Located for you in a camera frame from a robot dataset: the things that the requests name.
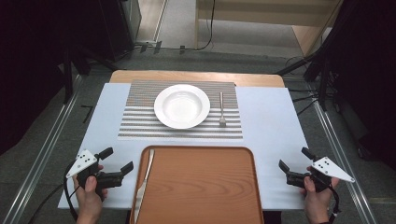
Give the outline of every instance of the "plate rim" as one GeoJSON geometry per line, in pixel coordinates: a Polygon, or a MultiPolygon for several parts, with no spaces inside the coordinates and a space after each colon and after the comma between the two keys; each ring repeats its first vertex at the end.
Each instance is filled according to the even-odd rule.
{"type": "Polygon", "coordinates": [[[202,123],[207,118],[209,111],[210,111],[210,100],[209,100],[209,97],[207,96],[207,94],[200,88],[190,85],[190,84],[176,84],[176,85],[167,87],[157,95],[157,97],[155,98],[155,101],[154,101],[154,113],[155,113],[155,116],[157,117],[157,119],[163,125],[173,128],[173,129],[193,128],[193,127],[199,125],[200,123],[202,123]],[[184,123],[183,122],[174,122],[174,121],[168,119],[165,116],[165,114],[163,113],[163,111],[160,109],[163,105],[164,100],[166,99],[166,96],[169,96],[171,93],[174,93],[175,91],[177,91],[175,89],[181,89],[178,91],[187,90],[188,92],[195,94],[198,97],[198,99],[201,100],[201,104],[202,104],[201,113],[197,116],[196,119],[193,120],[194,121],[193,123],[191,123],[191,121],[184,122],[184,123]]]}

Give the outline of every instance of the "white plate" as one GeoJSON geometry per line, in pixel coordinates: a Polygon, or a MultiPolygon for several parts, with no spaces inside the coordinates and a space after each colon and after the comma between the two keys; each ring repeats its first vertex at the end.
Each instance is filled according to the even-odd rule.
{"type": "Polygon", "coordinates": [[[200,124],[209,114],[207,95],[192,85],[178,84],[160,92],[154,103],[157,118],[174,129],[189,129],[200,124]]]}

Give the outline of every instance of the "wooden tray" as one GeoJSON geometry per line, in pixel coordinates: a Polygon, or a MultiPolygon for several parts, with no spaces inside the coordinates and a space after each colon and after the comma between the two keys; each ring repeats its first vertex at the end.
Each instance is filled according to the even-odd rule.
{"type": "Polygon", "coordinates": [[[155,155],[138,224],[263,223],[253,155],[245,147],[147,147],[134,202],[152,148],[155,155]]]}

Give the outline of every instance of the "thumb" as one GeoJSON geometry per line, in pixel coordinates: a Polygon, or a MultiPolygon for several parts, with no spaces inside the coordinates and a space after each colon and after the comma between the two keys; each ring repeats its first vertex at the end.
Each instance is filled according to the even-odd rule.
{"type": "Polygon", "coordinates": [[[314,183],[313,180],[311,180],[311,177],[309,177],[309,176],[306,176],[304,178],[304,186],[305,186],[306,191],[308,191],[308,192],[315,192],[316,191],[315,183],[314,183]]]}
{"type": "Polygon", "coordinates": [[[85,192],[87,192],[87,193],[91,193],[91,192],[95,193],[96,184],[97,184],[96,177],[94,177],[92,175],[89,176],[87,178],[87,182],[85,183],[85,192]]]}

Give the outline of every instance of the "knife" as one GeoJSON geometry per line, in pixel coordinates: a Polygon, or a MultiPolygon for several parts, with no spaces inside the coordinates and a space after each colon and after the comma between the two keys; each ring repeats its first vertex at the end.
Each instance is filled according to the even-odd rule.
{"type": "Polygon", "coordinates": [[[151,169],[151,164],[153,159],[154,159],[154,149],[150,149],[146,176],[145,179],[143,180],[142,186],[139,188],[136,194],[136,203],[134,204],[134,224],[137,223],[137,218],[139,217],[140,208],[142,207],[143,196],[145,195],[146,185],[148,183],[148,178],[149,178],[149,170],[151,169]]]}

